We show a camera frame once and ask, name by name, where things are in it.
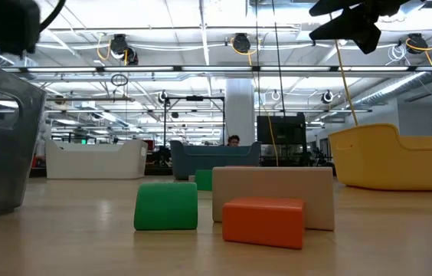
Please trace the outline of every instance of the man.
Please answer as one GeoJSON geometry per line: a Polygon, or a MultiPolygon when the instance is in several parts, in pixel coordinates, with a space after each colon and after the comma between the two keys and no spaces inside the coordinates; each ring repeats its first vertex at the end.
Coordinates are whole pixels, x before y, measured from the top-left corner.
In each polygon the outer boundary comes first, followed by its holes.
{"type": "Polygon", "coordinates": [[[232,135],[228,137],[227,146],[238,146],[239,143],[240,143],[240,137],[238,137],[238,135],[232,135]]]}

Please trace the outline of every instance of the green foam block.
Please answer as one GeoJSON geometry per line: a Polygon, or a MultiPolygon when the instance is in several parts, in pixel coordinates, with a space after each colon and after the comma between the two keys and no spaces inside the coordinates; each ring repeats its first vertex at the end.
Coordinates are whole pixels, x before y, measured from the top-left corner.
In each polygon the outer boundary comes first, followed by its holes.
{"type": "Polygon", "coordinates": [[[143,183],[138,189],[136,230],[189,230],[198,227],[195,183],[143,183]]]}
{"type": "Polygon", "coordinates": [[[212,169],[200,169],[195,172],[195,182],[200,191],[213,190],[213,171],[212,169]]]}

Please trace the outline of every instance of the red object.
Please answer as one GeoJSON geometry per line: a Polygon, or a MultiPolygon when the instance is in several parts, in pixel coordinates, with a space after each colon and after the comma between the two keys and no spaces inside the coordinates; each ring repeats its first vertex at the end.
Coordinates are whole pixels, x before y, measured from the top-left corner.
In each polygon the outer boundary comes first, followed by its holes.
{"type": "Polygon", "coordinates": [[[145,143],[148,144],[148,150],[154,150],[155,149],[155,141],[153,140],[143,140],[145,143]]]}
{"type": "Polygon", "coordinates": [[[223,206],[223,239],[301,249],[304,233],[302,199],[236,198],[223,206]]]}
{"type": "Polygon", "coordinates": [[[34,156],[32,159],[32,168],[35,168],[36,166],[38,166],[38,159],[34,156]]]}

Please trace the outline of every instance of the column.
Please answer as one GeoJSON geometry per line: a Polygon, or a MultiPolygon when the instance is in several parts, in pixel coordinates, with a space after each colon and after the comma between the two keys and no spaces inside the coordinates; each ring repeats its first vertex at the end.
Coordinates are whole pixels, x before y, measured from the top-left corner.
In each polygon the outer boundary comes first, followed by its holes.
{"type": "Polygon", "coordinates": [[[255,141],[254,86],[251,79],[226,80],[226,137],[240,137],[240,146],[249,146],[255,141]]]}

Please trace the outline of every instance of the plastic container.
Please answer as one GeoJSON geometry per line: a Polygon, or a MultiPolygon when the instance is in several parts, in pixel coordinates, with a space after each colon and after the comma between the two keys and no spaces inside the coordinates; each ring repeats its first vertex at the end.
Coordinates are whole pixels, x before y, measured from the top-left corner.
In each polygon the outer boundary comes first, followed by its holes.
{"type": "Polygon", "coordinates": [[[400,136],[396,126],[357,126],[329,135],[339,181],[383,190],[432,190],[432,136],[400,136]]]}

